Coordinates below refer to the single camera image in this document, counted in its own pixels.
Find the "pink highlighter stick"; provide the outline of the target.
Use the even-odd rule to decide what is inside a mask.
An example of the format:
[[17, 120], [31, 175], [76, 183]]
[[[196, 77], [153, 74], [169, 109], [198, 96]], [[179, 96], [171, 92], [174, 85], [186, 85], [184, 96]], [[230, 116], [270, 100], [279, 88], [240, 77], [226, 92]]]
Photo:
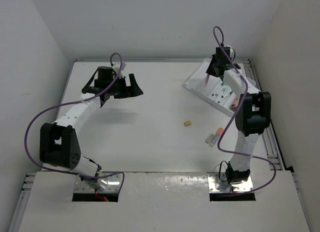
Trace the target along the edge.
[[209, 79], [210, 79], [210, 75], [207, 74], [206, 78], [205, 78], [205, 81], [204, 81], [205, 86], [208, 84]]

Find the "pink capped clear tube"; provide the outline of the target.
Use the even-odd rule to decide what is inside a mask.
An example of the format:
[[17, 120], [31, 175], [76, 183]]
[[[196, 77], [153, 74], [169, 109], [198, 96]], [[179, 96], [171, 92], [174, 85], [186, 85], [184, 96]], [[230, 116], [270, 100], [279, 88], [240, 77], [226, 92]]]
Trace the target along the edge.
[[230, 110], [231, 111], [236, 111], [238, 108], [238, 104], [239, 104], [239, 98], [236, 98], [233, 103], [230, 105]]

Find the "orange capped clear tube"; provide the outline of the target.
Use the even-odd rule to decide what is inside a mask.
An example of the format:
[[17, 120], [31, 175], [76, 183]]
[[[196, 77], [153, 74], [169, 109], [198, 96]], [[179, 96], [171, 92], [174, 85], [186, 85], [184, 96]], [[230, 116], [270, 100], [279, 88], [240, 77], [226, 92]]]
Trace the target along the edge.
[[215, 146], [215, 144], [218, 142], [218, 140], [219, 140], [221, 134], [223, 133], [223, 131], [224, 131], [223, 128], [219, 128], [217, 130], [217, 132], [213, 135], [212, 139], [210, 140], [210, 142], [208, 144], [210, 147], [213, 148]]

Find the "blue capped white pen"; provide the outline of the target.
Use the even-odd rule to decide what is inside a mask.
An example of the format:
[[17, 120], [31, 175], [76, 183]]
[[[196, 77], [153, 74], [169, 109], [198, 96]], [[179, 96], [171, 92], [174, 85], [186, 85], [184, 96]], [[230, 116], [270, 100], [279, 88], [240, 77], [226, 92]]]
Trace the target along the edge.
[[222, 90], [222, 94], [224, 95], [228, 91], [228, 89], [229, 89], [229, 86], [226, 85]]

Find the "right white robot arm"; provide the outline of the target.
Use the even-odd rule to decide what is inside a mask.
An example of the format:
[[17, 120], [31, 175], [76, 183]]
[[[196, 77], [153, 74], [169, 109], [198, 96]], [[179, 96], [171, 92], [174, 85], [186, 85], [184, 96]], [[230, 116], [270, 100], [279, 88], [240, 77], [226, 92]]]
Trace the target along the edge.
[[235, 153], [227, 163], [225, 171], [228, 184], [247, 181], [255, 144], [271, 122], [271, 95], [261, 92], [240, 73], [240, 66], [233, 64], [234, 50], [220, 44], [206, 71], [207, 75], [218, 77], [238, 97], [234, 121], [238, 130]]

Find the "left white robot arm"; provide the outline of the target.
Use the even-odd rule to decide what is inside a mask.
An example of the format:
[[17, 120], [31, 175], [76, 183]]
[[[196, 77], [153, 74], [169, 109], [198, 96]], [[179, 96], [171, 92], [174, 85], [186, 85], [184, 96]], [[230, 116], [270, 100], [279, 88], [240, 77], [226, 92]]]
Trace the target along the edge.
[[118, 65], [99, 66], [81, 90], [79, 103], [53, 123], [40, 129], [39, 159], [44, 164], [76, 173], [91, 187], [101, 186], [101, 166], [81, 153], [77, 133], [84, 123], [111, 98], [124, 99], [143, 95], [134, 74], [117, 74]]

